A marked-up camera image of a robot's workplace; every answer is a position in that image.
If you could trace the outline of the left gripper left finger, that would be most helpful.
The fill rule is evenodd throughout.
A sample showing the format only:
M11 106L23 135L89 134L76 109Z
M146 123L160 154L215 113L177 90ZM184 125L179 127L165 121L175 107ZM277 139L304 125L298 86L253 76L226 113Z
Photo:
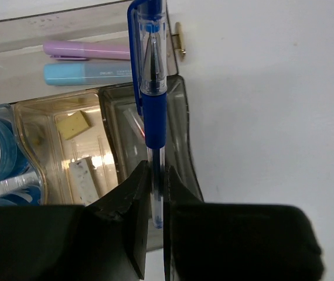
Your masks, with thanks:
M88 205L0 206L0 280L141 280L150 172Z

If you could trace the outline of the yellow eraser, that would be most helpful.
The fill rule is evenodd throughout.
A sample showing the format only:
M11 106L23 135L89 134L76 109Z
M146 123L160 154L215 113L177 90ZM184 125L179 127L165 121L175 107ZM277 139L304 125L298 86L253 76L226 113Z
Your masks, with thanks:
M57 130L64 140L71 140L91 128L91 123L83 111L77 111L57 124Z

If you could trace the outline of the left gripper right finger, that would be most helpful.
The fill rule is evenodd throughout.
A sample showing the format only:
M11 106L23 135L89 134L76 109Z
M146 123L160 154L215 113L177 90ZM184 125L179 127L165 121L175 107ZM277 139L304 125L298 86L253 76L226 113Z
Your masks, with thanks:
M321 280L312 223L298 207L206 203L174 167L165 175L166 280Z

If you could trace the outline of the blue highlighter pen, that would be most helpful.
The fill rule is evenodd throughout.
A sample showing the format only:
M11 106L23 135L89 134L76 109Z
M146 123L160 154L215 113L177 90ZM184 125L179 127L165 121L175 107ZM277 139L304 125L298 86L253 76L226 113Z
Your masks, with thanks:
M53 86L132 82L131 64L127 61L46 64L43 76L45 83Z

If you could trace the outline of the blue ballpoint pen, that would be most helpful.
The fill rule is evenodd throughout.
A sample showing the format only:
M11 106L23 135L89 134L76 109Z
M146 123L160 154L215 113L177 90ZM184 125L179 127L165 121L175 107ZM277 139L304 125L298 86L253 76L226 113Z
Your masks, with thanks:
M161 229L168 90L166 1L132 1L127 21L135 102L144 120L151 170L152 220L155 228Z

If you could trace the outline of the pink highlighter pen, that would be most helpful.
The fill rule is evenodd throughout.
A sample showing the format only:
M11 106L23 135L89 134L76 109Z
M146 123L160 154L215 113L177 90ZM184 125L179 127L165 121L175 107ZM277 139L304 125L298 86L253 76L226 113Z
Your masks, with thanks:
M56 60L130 60L129 47L123 45L53 40L44 42L42 47Z

